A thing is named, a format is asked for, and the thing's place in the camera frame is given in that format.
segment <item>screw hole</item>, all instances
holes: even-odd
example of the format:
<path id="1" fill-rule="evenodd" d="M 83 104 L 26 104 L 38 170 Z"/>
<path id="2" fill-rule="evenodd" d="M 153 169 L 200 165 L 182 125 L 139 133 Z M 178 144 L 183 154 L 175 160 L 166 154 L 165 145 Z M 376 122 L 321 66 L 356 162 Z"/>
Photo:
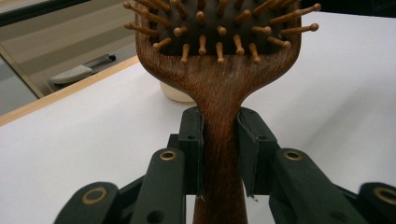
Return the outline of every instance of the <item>screw hole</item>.
<path id="1" fill-rule="evenodd" d="M 300 161 L 303 156 L 297 151 L 285 151 L 283 155 L 291 161 Z"/>
<path id="2" fill-rule="evenodd" d="M 148 223 L 161 223 L 164 218 L 163 211 L 152 211 L 148 214 Z"/>
<path id="3" fill-rule="evenodd" d="M 82 196 L 84 204 L 95 204 L 101 202 L 107 196 L 107 190 L 103 187 L 90 189 Z"/>
<path id="4" fill-rule="evenodd" d="M 160 158 L 163 161 L 171 161 L 177 156 L 176 152 L 174 151 L 165 151 L 160 154 Z"/>

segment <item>hairbrush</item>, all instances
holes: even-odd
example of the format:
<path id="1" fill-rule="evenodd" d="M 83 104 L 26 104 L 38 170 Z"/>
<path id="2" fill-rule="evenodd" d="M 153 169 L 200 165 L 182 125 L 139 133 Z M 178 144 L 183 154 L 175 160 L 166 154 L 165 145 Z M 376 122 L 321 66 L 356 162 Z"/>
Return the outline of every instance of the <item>hairbrush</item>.
<path id="1" fill-rule="evenodd" d="M 297 60 L 298 0 L 135 0 L 136 51 L 160 81 L 186 92 L 205 116 L 204 183 L 194 223 L 248 223 L 238 172 L 236 116 L 257 89 L 285 74 Z"/>

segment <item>wooden table edge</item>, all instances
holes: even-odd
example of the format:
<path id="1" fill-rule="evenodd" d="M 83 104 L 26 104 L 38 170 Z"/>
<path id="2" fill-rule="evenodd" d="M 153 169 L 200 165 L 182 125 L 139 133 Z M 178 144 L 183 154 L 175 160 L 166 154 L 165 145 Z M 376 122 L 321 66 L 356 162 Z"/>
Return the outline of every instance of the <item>wooden table edge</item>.
<path id="1" fill-rule="evenodd" d="M 55 93 L 52 93 L 48 96 L 38 99 L 38 100 L 30 103 L 29 105 L 24 105 L 18 109 L 8 112 L 5 115 L 0 117 L 0 127 L 10 123 L 11 121 L 13 121 L 15 119 L 19 119 L 25 115 L 35 112 L 40 108 L 43 108 L 50 104 L 53 104 L 54 102 L 57 102 L 57 101 L 63 99 L 64 97 L 67 97 L 77 91 L 83 90 L 84 88 L 89 87 L 92 84 L 94 84 L 102 79 L 105 79 L 106 77 L 110 77 L 111 75 L 118 73 L 119 71 L 121 71 L 127 67 L 130 67 L 138 62 L 139 62 L 139 60 L 138 60 L 137 56 L 134 56 L 124 62 L 117 63 L 116 65 L 111 66 L 111 67 L 107 68 L 106 70 L 99 72 L 96 75 L 87 77 L 87 78 L 81 80 L 80 82 L 77 82 L 73 85 L 70 85 L 66 88 L 56 91 Z"/>

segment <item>white table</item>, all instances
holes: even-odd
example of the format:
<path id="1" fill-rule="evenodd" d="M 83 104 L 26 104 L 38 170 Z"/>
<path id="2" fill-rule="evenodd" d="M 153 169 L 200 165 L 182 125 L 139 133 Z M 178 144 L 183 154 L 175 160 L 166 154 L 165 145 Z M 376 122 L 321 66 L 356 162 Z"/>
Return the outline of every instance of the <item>white table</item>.
<path id="1" fill-rule="evenodd" d="M 304 16 L 312 22 L 320 28 L 304 34 L 297 63 L 243 106 L 334 184 L 396 186 L 396 20 Z M 137 179 L 190 106 L 167 99 L 137 63 L 3 125 L 0 223 L 51 223 L 79 188 Z M 272 223 L 267 198 L 259 200 L 247 200 L 250 223 Z"/>

